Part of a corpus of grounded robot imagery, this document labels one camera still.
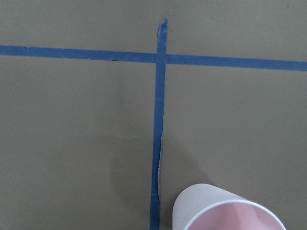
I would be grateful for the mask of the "pink paper cup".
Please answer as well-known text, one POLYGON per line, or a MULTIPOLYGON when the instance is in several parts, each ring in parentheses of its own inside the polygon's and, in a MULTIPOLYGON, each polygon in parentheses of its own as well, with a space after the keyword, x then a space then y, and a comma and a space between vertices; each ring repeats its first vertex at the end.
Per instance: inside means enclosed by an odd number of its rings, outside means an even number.
POLYGON ((283 230, 267 208, 210 184, 195 184, 176 198, 174 230, 283 230))

